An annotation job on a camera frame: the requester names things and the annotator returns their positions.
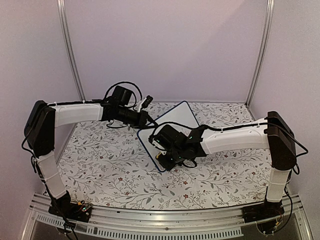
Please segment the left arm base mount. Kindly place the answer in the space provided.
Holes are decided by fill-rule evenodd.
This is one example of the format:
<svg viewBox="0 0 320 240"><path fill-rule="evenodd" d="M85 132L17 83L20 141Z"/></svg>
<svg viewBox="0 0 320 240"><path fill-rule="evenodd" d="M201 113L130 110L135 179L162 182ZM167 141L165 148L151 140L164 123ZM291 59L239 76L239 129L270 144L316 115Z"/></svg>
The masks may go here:
<svg viewBox="0 0 320 240"><path fill-rule="evenodd" d="M71 202L69 200L52 201L48 212L52 215L65 217L68 220L88 223L93 205L91 203Z"/></svg>

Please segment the small blue-framed whiteboard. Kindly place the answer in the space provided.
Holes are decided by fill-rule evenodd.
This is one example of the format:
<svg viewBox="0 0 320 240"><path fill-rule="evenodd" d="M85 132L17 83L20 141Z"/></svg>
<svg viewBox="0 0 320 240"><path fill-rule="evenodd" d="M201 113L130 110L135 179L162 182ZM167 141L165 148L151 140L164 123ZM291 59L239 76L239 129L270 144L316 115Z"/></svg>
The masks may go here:
<svg viewBox="0 0 320 240"><path fill-rule="evenodd" d="M185 135L190 133L190 129L186 128L196 128L199 126L199 122L197 121L189 103L187 101L182 101L176 106L172 107L170 110L160 115L155 119L155 122L161 124L163 122L175 122L183 126L178 126L175 124L170 124L173 128L175 128L179 132L183 132ZM137 137L140 140L142 146L145 148L149 158L154 163L156 169L160 173L164 173L166 170L164 167L160 165L160 163L156 160L156 156L161 152L157 148L155 148L149 142L149 136L152 134L153 129L140 129L137 132Z"/></svg>

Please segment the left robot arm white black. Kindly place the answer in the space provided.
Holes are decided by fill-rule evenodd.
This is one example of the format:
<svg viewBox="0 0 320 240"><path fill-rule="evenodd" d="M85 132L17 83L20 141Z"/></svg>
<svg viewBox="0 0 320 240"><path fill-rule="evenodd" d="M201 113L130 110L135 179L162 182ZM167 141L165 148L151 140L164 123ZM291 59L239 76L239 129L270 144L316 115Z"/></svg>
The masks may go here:
<svg viewBox="0 0 320 240"><path fill-rule="evenodd" d="M47 103L38 100L24 127L23 150L31 153L34 171L38 173L51 198L52 206L63 216L74 213L74 204L61 178L56 159L57 130L81 122L118 121L136 129L157 126L145 110L133 110L109 100Z"/></svg>

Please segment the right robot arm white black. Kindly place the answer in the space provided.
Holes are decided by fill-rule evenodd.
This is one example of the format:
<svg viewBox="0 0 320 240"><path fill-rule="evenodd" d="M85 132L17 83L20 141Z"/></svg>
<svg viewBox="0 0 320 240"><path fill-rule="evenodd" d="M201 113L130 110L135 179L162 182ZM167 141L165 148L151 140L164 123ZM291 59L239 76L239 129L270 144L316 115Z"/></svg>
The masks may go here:
<svg viewBox="0 0 320 240"><path fill-rule="evenodd" d="M297 168L296 146L304 146L295 139L293 131L276 111L269 111L267 117L257 121L216 128L202 124L191 128L184 134L174 128L174 122L161 124L159 132L149 137L160 153L156 159L160 165L170 171L185 160L194 161L198 157L230 150L264 149L271 156L271 172L264 201L251 207L243 207L246 217L257 220L259 217L283 214L283 194L290 171Z"/></svg>

